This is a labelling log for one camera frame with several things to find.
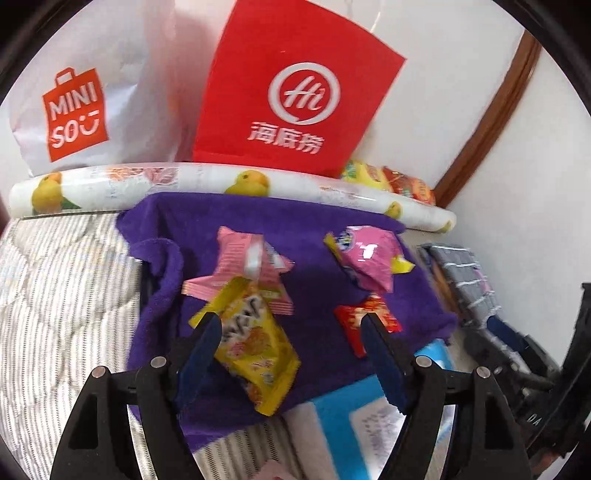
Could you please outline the blue tissue pack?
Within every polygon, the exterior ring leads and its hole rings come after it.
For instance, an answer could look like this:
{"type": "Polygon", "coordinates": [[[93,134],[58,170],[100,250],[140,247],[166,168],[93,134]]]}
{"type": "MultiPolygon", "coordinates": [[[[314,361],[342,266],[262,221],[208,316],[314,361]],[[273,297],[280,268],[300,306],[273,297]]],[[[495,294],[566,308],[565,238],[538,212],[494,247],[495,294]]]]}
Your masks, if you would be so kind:
{"type": "Polygon", "coordinates": [[[283,414],[307,479],[377,479],[405,422],[376,376],[283,414]]]}

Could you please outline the red candy packet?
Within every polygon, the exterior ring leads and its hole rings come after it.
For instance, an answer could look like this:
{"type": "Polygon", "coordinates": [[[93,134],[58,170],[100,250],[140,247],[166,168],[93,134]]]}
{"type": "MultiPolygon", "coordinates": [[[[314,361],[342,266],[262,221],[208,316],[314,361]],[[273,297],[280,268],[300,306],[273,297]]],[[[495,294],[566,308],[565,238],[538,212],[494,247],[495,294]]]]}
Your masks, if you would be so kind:
{"type": "Polygon", "coordinates": [[[388,333],[403,331],[401,323],[390,311],[384,298],[377,294],[370,294],[365,300],[356,305],[341,305],[335,308],[334,315],[346,335],[356,358],[367,355],[361,338],[361,322],[366,314],[376,314],[388,333]]]}

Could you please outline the grey checked folded cloth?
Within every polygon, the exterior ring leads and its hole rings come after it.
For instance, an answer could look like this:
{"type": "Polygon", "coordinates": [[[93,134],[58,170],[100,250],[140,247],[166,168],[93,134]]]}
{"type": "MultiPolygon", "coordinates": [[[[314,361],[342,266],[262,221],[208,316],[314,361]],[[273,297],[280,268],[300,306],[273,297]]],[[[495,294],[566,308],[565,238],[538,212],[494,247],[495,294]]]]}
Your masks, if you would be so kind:
{"type": "Polygon", "coordinates": [[[438,267],[462,312],[464,321],[484,329],[501,305],[487,275],[471,249],[446,243],[424,243],[418,247],[430,269],[438,267]]]}

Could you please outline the pink striped snack packet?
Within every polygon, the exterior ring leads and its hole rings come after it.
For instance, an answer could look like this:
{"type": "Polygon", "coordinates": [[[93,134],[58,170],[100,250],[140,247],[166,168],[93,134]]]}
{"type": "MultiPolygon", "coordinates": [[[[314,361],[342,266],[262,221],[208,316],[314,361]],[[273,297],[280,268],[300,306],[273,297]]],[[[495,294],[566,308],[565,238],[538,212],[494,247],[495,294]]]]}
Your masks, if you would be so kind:
{"type": "Polygon", "coordinates": [[[262,234],[236,232],[221,226],[217,241],[219,252],[214,272],[184,281],[183,295],[211,301],[227,282],[243,277],[256,283],[273,314],[294,314],[293,300],[280,278],[294,268],[293,261],[280,255],[262,234]]]}

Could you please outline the pink yellow snack packet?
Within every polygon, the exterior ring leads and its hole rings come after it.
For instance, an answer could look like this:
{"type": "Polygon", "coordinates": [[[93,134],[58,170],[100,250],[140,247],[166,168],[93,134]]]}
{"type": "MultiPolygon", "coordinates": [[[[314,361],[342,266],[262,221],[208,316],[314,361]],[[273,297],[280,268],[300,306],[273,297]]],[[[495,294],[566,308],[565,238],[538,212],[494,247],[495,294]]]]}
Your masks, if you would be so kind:
{"type": "Polygon", "coordinates": [[[415,268],[396,235],[378,227],[348,226],[339,235],[326,234],[324,243],[356,286],[372,293],[392,293],[394,275],[415,268]]]}

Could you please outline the striped quilted mattress cover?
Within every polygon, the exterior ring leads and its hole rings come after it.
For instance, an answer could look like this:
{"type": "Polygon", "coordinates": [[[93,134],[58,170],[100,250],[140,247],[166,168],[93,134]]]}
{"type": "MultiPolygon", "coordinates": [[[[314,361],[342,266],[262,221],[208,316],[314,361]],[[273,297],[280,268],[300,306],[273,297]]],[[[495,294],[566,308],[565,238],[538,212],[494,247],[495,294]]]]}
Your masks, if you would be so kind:
{"type": "Polygon", "coordinates": [[[1,436],[46,479],[91,370],[125,368],[141,265],[112,214],[11,221],[1,237],[1,436]]]}

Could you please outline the orange snack bag behind mat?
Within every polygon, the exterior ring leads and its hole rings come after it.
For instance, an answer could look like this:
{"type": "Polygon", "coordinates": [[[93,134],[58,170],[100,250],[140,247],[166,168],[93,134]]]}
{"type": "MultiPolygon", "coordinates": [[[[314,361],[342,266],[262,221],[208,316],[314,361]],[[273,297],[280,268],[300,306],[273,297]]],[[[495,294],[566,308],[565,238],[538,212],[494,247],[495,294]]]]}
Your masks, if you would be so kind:
{"type": "Polygon", "coordinates": [[[433,190],[423,180],[388,167],[383,167],[382,170],[393,193],[427,205],[436,205],[436,197],[433,190]]]}

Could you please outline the fruit print rolled mat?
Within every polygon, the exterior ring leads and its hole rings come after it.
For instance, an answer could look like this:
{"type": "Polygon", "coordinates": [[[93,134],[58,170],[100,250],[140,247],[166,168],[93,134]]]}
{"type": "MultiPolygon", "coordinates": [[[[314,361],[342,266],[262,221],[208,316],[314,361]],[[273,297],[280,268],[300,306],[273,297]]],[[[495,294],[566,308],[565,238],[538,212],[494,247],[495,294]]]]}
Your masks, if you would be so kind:
{"type": "Polygon", "coordinates": [[[231,193],[297,200],[386,214],[406,227],[447,233],[453,212],[402,195],[339,179],[269,168],[207,163],[144,163],[75,168],[15,184],[8,209],[14,218],[66,210],[126,210],[160,192],[231,193]]]}

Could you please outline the yellow snack bag behind mat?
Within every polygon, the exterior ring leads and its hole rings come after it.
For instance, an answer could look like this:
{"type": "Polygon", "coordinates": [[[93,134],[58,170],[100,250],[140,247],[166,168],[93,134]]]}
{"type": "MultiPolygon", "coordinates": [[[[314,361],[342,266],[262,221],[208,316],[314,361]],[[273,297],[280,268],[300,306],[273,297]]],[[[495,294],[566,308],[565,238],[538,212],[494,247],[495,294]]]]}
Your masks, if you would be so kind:
{"type": "Polygon", "coordinates": [[[349,160],[341,174],[342,181],[391,192],[391,186],[382,167],[359,160],[349,160]]]}

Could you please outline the white Miniso plastic bag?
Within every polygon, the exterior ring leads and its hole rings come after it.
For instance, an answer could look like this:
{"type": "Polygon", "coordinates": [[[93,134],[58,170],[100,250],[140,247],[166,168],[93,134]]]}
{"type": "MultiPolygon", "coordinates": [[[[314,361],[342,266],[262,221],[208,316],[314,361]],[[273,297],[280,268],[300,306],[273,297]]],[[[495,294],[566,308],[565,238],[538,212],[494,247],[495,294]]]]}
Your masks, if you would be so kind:
{"type": "Polygon", "coordinates": [[[33,57],[8,95],[31,175],[187,158],[207,29],[185,1],[93,1],[33,57]]]}

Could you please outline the red Haidilao paper bag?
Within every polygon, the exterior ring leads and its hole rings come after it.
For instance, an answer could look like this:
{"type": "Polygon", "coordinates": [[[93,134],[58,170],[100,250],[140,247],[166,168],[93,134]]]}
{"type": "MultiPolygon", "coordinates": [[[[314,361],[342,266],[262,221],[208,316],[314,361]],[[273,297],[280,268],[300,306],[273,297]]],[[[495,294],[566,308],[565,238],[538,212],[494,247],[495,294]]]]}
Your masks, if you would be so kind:
{"type": "Polygon", "coordinates": [[[310,1],[238,1],[207,78],[192,158],[336,177],[405,57],[310,1]]]}

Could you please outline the brown wooden door frame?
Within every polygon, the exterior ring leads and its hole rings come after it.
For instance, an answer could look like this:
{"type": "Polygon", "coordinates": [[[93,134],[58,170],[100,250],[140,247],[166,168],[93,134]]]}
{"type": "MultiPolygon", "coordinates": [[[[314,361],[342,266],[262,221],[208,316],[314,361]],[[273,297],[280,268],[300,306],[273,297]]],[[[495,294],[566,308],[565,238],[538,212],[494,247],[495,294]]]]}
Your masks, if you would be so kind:
{"type": "Polygon", "coordinates": [[[435,187],[440,207],[448,207],[466,186],[511,120],[529,84],[542,46],[527,30],[506,75],[479,124],[435,187]]]}

